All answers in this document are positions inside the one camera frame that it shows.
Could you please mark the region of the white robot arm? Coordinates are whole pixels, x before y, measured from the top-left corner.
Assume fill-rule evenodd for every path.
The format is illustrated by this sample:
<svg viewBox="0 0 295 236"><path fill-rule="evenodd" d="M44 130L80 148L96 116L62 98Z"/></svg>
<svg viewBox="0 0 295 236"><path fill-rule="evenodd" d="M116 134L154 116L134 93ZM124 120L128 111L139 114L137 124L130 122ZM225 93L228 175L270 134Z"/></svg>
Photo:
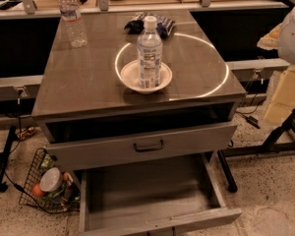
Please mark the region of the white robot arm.
<svg viewBox="0 0 295 236"><path fill-rule="evenodd" d="M290 64L295 64L295 6L281 24L278 56Z"/></svg>

